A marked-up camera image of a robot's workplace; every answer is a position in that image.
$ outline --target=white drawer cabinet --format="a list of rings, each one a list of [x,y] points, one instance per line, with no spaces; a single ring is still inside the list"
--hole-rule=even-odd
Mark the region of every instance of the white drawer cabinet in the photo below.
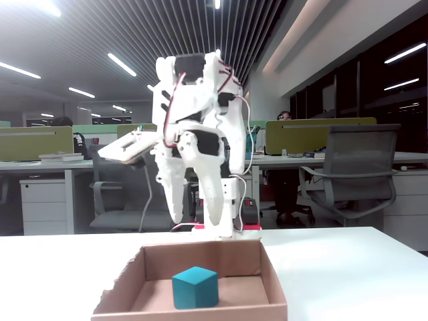
[[[383,231],[416,251],[428,251],[428,171],[399,172],[393,180],[397,198],[383,210]]]
[[[68,234],[64,179],[20,181],[24,235]]]
[[[29,179],[20,183],[22,203],[66,201],[66,184],[63,179]]]
[[[22,203],[22,216],[27,222],[66,221],[66,202]]]
[[[24,222],[24,235],[61,235],[67,234],[67,222]]]

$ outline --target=cardboard box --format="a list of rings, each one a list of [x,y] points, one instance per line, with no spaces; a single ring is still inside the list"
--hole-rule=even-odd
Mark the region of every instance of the cardboard box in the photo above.
[[[193,266],[219,274],[219,305],[177,310],[172,277]],[[148,245],[104,291],[92,321],[286,321],[287,302],[260,240]]]

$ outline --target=blue block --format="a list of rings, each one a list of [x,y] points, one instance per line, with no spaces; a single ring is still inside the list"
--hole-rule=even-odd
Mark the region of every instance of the blue block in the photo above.
[[[173,276],[176,309],[212,308],[219,303],[219,276],[197,266]]]

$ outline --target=white robot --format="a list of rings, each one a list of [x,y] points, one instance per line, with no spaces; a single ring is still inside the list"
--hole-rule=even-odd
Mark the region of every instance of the white robot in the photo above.
[[[183,218],[186,168],[193,168],[203,199],[205,231],[231,237],[242,206],[238,175],[244,173],[245,138],[242,87],[215,53],[159,58],[160,82],[153,90],[156,132],[135,130],[99,151],[101,157],[133,164],[153,148],[169,212]],[[222,178],[225,137],[230,145],[230,175]]]

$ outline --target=desk partition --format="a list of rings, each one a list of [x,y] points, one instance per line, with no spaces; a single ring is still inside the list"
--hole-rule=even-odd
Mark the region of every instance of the desk partition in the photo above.
[[[332,125],[376,124],[376,118],[297,119],[266,122],[266,153],[281,155],[317,150],[327,145]]]
[[[0,161],[40,161],[56,152],[74,152],[71,127],[0,128]]]
[[[125,136],[129,132],[136,130],[139,126],[142,126],[142,130],[156,131],[155,124],[124,124],[118,125],[118,138]]]

